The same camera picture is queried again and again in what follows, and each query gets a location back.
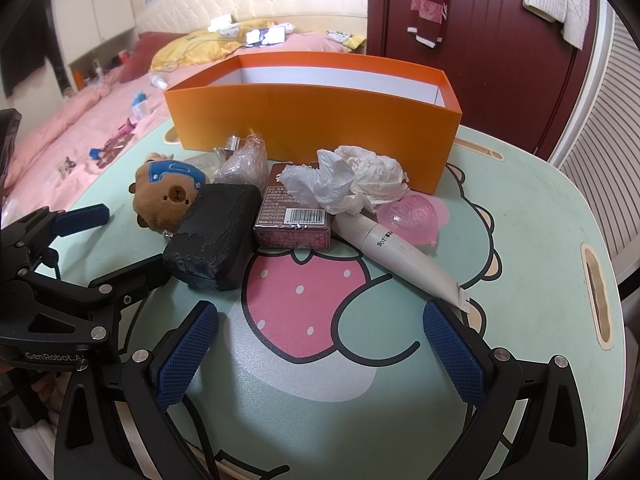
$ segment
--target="orange box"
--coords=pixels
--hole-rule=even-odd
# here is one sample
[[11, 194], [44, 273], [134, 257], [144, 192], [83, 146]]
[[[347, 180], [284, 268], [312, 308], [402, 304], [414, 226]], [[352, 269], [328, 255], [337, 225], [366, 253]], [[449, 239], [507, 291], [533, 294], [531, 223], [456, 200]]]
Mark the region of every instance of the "orange box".
[[262, 134], [269, 158], [302, 164], [316, 151], [361, 146], [398, 160], [410, 186], [433, 193], [462, 112], [441, 70], [333, 52], [230, 57], [164, 93], [188, 150]]

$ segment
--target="barcode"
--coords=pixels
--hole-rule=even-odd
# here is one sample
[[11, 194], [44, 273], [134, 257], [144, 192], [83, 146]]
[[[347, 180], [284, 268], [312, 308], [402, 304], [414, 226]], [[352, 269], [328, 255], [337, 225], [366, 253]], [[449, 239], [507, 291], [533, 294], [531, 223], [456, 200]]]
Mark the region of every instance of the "barcode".
[[285, 224], [324, 225], [324, 209], [287, 209], [284, 213]]

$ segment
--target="pink bedsheet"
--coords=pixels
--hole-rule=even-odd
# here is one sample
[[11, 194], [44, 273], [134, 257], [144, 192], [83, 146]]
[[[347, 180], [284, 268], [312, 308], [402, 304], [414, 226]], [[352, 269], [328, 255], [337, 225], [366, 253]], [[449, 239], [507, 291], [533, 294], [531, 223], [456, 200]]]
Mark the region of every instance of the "pink bedsheet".
[[[285, 43], [272, 45], [269, 49], [316, 52], [349, 51], [340, 43], [329, 40], [326, 35], [317, 32], [291, 34]], [[236, 50], [232, 56], [254, 54], [260, 51], [261, 49], [258, 48], [242, 47]], [[174, 72], [164, 74], [164, 76], [169, 86], [172, 86], [213, 64], [215, 63], [180, 67]], [[118, 128], [127, 121], [127, 118], [136, 123], [131, 112], [131, 102], [138, 91], [143, 91], [147, 95], [152, 113], [137, 124], [134, 130], [134, 139], [120, 154], [169, 118], [169, 110], [162, 91], [151, 86], [147, 74], [134, 81], [110, 85], [110, 92], [69, 126], [63, 134], [54, 134], [49, 130], [44, 135], [47, 137], [46, 142], [50, 142], [50, 145], [43, 148], [40, 155], [33, 159], [31, 167], [18, 177], [19, 180], [6, 197], [6, 205], [11, 204], [11, 218], [6, 220], [11, 222], [43, 206], [49, 206], [51, 210], [69, 209], [104, 171], [96, 166], [95, 160], [89, 158], [89, 150], [103, 147]], [[53, 127], [52, 124], [43, 126], [43, 128]], [[16, 147], [16, 158], [20, 155], [18, 150], [20, 150], [20, 146]], [[67, 156], [76, 163], [76, 167], [71, 174], [62, 179], [57, 168], [62, 165]]]

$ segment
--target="black sponge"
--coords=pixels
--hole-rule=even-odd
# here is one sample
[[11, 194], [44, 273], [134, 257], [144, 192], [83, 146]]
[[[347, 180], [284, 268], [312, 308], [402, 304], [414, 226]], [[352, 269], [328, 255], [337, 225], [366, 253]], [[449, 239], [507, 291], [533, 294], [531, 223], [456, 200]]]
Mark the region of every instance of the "black sponge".
[[198, 192], [162, 260], [190, 285], [233, 290], [257, 246], [254, 222], [260, 190], [248, 184], [207, 184]]

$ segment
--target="table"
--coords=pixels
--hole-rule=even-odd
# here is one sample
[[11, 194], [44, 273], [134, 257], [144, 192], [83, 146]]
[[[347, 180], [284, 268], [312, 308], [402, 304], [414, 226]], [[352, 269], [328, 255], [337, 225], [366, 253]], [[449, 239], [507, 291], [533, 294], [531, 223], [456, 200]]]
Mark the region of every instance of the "table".
[[[63, 279], [86, 285], [164, 249], [161, 235], [136, 224], [127, 187], [149, 152], [196, 154], [162, 143], [171, 126], [169, 120], [140, 140], [75, 204], [103, 202], [112, 218], [55, 241]], [[468, 288], [476, 306], [468, 322], [489, 346], [522, 360], [569, 359], [595, 478], [618, 428], [625, 366], [622, 311], [602, 236], [558, 170], [463, 126], [458, 139], [487, 150], [453, 147], [430, 199], [441, 224], [438, 243], [426, 251]], [[602, 266], [610, 349], [596, 338], [583, 244]], [[291, 480], [424, 479], [460, 434], [467, 406], [422, 331], [428, 295], [396, 277], [367, 286], [386, 272], [337, 240], [329, 253], [264, 251], [251, 261], [242, 290], [196, 290], [172, 278], [142, 308], [123, 311], [120, 345], [124, 358], [153, 348], [198, 300], [212, 301], [221, 329], [188, 394], [227, 470], [252, 479], [287, 470], [283, 478]], [[267, 323], [276, 330], [262, 332]], [[509, 441], [523, 410], [519, 401]], [[197, 444], [186, 410], [178, 405], [169, 413]], [[485, 476], [506, 453], [498, 444]]]

